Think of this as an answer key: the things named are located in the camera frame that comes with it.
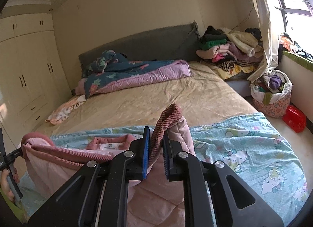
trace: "pile of clothes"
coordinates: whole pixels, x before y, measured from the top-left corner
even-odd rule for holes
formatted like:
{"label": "pile of clothes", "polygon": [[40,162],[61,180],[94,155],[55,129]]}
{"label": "pile of clothes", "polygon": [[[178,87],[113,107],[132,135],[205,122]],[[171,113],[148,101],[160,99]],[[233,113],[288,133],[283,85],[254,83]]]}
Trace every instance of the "pile of clothes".
{"label": "pile of clothes", "polygon": [[281,93],[286,83],[284,75],[274,70],[271,73],[265,73],[253,83],[253,88],[259,92],[263,92],[263,104],[269,105],[273,94]]}
{"label": "pile of clothes", "polygon": [[281,56],[283,51],[289,51],[297,54],[311,62],[313,62],[313,55],[303,50],[296,41],[292,41],[290,36],[286,33],[282,33],[279,38],[279,50],[278,50],[278,61],[281,62]]}
{"label": "pile of clothes", "polygon": [[257,28],[240,32],[209,26],[200,41],[197,55],[222,79],[241,71],[251,73],[263,60],[262,36]]}

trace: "fabric storage basket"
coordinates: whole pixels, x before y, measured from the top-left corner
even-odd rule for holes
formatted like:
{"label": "fabric storage basket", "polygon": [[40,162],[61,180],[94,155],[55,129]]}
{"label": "fabric storage basket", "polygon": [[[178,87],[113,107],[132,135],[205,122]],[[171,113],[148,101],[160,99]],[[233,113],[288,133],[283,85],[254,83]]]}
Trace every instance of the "fabric storage basket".
{"label": "fabric storage basket", "polygon": [[275,71],[281,73],[286,80],[283,91],[281,93],[272,94],[269,105],[263,104],[265,93],[256,90],[253,85],[251,85],[251,95],[258,111],[270,117],[281,118],[286,114],[287,107],[290,104],[292,83],[286,74],[279,70]]}

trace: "floor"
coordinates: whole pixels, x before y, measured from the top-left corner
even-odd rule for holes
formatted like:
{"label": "floor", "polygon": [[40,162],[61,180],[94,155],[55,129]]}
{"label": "floor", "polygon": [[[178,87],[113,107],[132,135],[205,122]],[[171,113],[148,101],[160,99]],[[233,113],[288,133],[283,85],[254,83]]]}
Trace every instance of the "floor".
{"label": "floor", "polygon": [[[252,97],[245,98],[252,106]],[[295,133],[283,120],[272,117],[267,117],[272,126],[289,142],[295,155],[299,158],[304,174],[309,193],[313,188],[313,134],[306,127],[303,132]]]}

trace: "red plastic container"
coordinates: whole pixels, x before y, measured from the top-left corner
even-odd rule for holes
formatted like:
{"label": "red plastic container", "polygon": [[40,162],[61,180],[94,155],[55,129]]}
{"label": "red plastic container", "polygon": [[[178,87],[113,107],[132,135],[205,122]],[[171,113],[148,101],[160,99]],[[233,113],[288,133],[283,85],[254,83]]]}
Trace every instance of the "red plastic container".
{"label": "red plastic container", "polygon": [[295,132],[303,132],[306,127],[306,115],[293,105],[287,107],[283,120]]}

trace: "hello kitty blanket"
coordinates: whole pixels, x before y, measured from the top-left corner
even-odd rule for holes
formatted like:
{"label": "hello kitty blanket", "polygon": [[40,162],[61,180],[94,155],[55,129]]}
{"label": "hello kitty blanket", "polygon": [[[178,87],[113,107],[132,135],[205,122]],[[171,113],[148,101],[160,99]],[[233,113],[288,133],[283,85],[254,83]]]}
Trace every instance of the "hello kitty blanket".
{"label": "hello kitty blanket", "polygon": [[[143,130],[144,126],[105,128],[52,136],[51,139],[59,147],[83,149],[94,136],[131,134],[140,138]],[[189,130],[199,160],[224,161],[280,215],[285,226],[297,215],[308,198],[301,163],[290,144],[262,113],[236,116]],[[27,174],[20,185],[24,207],[31,215],[45,200],[34,191]]]}

